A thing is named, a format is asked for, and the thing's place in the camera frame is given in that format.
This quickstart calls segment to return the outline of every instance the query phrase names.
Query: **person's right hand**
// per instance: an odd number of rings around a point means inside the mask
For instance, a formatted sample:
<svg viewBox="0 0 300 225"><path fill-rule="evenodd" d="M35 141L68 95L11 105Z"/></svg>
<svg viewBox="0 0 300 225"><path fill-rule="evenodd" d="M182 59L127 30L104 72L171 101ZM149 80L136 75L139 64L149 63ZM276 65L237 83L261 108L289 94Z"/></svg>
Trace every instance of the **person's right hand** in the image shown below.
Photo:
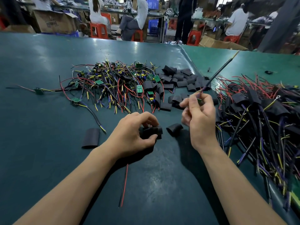
<svg viewBox="0 0 300 225"><path fill-rule="evenodd" d="M197 101L199 93L190 95L184 99L181 107L185 107L182 112L182 123L190 127L190 140L192 146L197 151L217 146L218 141L215 133L216 109L212 97L208 94L201 93L200 98L204 105L200 106Z"/></svg>

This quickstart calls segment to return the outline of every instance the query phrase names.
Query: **gray pants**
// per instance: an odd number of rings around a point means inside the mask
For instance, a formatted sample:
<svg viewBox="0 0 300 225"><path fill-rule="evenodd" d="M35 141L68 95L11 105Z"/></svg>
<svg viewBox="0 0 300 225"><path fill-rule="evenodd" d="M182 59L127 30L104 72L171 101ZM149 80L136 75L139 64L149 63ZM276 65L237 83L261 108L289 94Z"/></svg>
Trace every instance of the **gray pants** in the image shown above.
<svg viewBox="0 0 300 225"><path fill-rule="evenodd" d="M135 30L140 30L137 20L127 15L123 16L120 29L122 30L121 39L123 41L131 41Z"/></svg>

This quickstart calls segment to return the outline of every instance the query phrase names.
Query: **blue-green table surface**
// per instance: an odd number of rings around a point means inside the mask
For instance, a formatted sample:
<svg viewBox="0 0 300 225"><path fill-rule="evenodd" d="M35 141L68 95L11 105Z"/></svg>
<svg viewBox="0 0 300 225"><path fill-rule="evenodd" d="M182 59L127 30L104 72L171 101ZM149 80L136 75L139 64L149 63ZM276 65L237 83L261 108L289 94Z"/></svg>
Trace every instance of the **blue-green table surface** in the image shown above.
<svg viewBox="0 0 300 225"><path fill-rule="evenodd" d="M5 87L58 88L58 75L70 78L72 65L104 59L128 64L151 61L156 66L197 72L180 46L167 44L0 33L0 47L0 224L5 225L17 220L86 158L89 150L81 149L84 133L97 127L86 109L71 106L62 93L39 96ZM208 51L212 58L221 59L216 69L224 62L218 52ZM196 64L202 71L205 65ZM175 94L183 92L187 90L176 89ZM124 167L107 176L82 223L228 224L207 170L190 145L188 129L177 139L165 130L180 122L181 110L156 111L155 115L163 138L151 154L129 165L123 207L118 208L118 202ZM125 114L101 109L97 116L109 135ZM101 133L99 143L108 135ZM238 153L233 151L232 158L239 157ZM253 166L245 162L240 169L265 198L263 179L253 175ZM282 209L276 188L273 194L279 215L289 224L298 224L293 212Z"/></svg>

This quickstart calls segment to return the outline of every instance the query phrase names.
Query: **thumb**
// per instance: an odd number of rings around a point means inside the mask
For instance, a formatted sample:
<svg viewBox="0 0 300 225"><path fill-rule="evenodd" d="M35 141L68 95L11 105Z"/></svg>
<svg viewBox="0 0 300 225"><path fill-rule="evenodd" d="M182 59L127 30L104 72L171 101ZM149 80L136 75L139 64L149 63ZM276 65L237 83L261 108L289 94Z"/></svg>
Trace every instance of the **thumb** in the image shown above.
<svg viewBox="0 0 300 225"><path fill-rule="evenodd" d="M157 137L158 137L157 134L153 134L148 139L142 140L141 145L143 149L152 147L155 144L155 140Z"/></svg>
<svg viewBox="0 0 300 225"><path fill-rule="evenodd" d="M198 103L197 97L195 94L191 95L188 100L188 105L190 113L193 115L195 112L201 112L200 105Z"/></svg>

